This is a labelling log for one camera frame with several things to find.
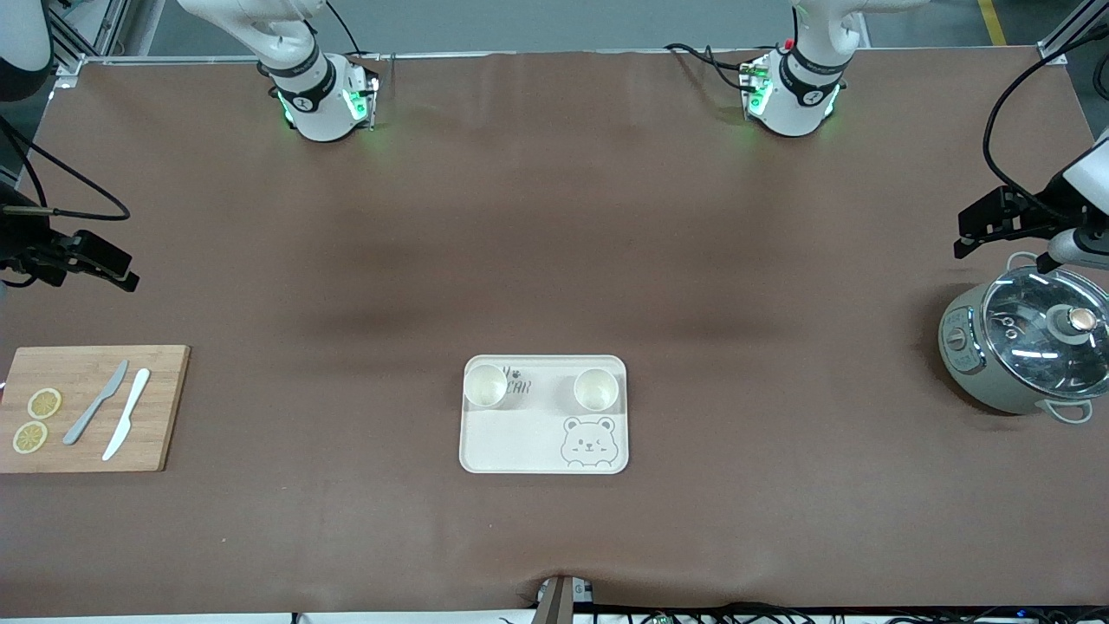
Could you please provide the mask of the glass pot lid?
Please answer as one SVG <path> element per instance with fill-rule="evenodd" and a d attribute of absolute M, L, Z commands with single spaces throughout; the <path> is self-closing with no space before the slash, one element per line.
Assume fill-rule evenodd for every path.
<path fill-rule="evenodd" d="M 990 350 L 1015 378 L 1061 400 L 1109 393 L 1109 293 L 1080 274 L 1018 266 L 983 299 Z"/>

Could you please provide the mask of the grey plastic knife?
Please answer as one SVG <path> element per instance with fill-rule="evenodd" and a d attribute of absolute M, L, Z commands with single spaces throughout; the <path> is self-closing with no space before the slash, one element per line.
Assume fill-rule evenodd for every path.
<path fill-rule="evenodd" d="M 128 360 L 123 360 L 119 364 L 111 378 L 108 379 L 106 385 L 102 388 L 100 393 L 98 393 L 91 405 L 88 406 L 87 411 L 84 411 L 83 415 L 77 419 L 77 422 L 68 429 L 67 434 L 62 438 L 63 444 L 71 446 L 80 441 L 80 438 L 82 438 L 82 434 L 87 431 L 88 424 L 91 423 L 92 419 L 94 419 L 94 416 L 98 413 L 99 408 L 106 403 L 106 400 L 116 393 L 124 378 L 126 378 L 126 372 Z"/>

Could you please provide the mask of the aluminium frame profile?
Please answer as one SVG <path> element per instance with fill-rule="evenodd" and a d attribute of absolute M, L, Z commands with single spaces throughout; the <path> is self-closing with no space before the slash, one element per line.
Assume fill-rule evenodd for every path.
<path fill-rule="evenodd" d="M 128 13 L 135 0 L 47 0 L 57 75 L 74 75 L 88 58 L 126 51 Z"/>
<path fill-rule="evenodd" d="M 1083 35 L 1105 20 L 1109 20 L 1109 0 L 1079 0 L 1074 11 L 1036 43 L 1039 57 L 1046 60 L 1047 67 L 1066 67 L 1068 58 L 1064 48 L 1070 49 L 1076 41 L 1081 42 Z"/>

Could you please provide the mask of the grey-green electric pot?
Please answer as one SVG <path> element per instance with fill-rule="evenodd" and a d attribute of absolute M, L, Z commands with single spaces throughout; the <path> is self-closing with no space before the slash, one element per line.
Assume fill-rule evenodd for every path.
<path fill-rule="evenodd" d="M 1038 392 L 1007 371 L 988 345 L 983 327 L 983 300 L 987 289 L 1006 272 L 1026 265 L 1036 268 L 1032 253 L 1011 254 L 1005 270 L 993 282 L 963 291 L 947 305 L 937 329 L 943 364 L 966 393 L 995 410 L 1006 415 L 1042 413 L 1064 424 L 1085 424 L 1093 417 L 1093 401 L 1109 393 L 1082 400 L 1061 400 Z"/>

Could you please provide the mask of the white plastic knife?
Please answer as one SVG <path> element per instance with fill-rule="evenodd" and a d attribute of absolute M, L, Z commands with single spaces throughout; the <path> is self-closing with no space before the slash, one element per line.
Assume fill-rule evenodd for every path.
<path fill-rule="evenodd" d="M 102 461 L 110 461 L 118 453 L 118 450 L 121 449 L 122 444 L 126 442 L 128 433 L 130 433 L 133 426 L 132 416 L 134 415 L 139 399 L 141 399 L 142 393 L 146 390 L 150 378 L 151 370 L 149 368 L 141 368 L 135 374 L 130 392 L 128 392 L 126 405 L 124 405 L 112 438 L 106 443 L 106 450 L 104 450 L 101 457 Z"/>

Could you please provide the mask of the brown leather table mat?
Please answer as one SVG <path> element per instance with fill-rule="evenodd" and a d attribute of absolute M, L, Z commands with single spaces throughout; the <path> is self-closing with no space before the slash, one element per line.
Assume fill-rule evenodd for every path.
<path fill-rule="evenodd" d="M 1109 415 L 974 405 L 939 359 L 1032 48 L 859 52 L 807 139 L 670 53 L 401 59 L 298 137 L 247 64 L 85 67 L 40 146 L 133 257 L 17 289 L 28 345 L 185 344 L 155 474 L 0 475 L 0 617 L 511 608 L 542 577 L 708 607 L 1109 604 Z M 480 354 L 625 364 L 615 475 L 459 463 Z"/>

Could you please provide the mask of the white IKEA cup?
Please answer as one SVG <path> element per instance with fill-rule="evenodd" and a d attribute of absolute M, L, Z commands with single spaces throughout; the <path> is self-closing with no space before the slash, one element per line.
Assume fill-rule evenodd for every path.
<path fill-rule="evenodd" d="M 479 364 L 469 367 L 462 379 L 462 395 L 475 408 L 497 408 L 508 393 L 509 379 L 499 365 Z"/>
<path fill-rule="evenodd" d="M 614 374 L 590 368 L 577 376 L 572 392 L 578 405 L 590 412 L 603 412 L 620 398 L 620 382 Z"/>

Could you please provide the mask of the bamboo cutting board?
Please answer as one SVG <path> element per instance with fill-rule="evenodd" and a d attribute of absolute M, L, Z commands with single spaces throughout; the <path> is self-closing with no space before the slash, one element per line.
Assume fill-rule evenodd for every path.
<path fill-rule="evenodd" d="M 189 355 L 186 345 L 18 348 L 0 400 L 0 475 L 163 470 Z M 128 360 L 128 372 L 116 393 L 99 408 L 79 442 L 63 444 L 68 429 L 87 411 L 123 360 Z M 132 416 L 132 429 L 118 453 L 104 462 L 101 457 L 141 368 L 149 368 L 151 378 Z M 28 399 L 47 387 L 62 393 L 62 406 L 51 418 L 32 419 L 26 408 Z M 35 453 L 17 454 L 12 438 L 17 428 L 28 421 L 44 422 L 50 434 Z"/>

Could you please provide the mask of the metal table edge bracket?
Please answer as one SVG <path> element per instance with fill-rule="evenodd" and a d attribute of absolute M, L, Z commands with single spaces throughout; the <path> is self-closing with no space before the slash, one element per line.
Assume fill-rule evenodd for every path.
<path fill-rule="evenodd" d="M 530 624 L 594 624 L 597 621 L 593 582 L 586 577 L 547 577 L 537 596 Z"/>

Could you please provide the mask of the white bear print tray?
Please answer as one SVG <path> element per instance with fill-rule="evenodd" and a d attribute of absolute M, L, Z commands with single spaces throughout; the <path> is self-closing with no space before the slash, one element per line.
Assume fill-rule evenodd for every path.
<path fill-rule="evenodd" d="M 497 408 L 461 399 L 459 463 L 475 474 L 615 475 L 630 459 L 625 364 L 610 354 L 480 354 L 466 367 L 499 365 L 508 393 Z M 618 402 L 603 412 L 578 405 L 572 383 L 599 368 L 617 376 Z"/>

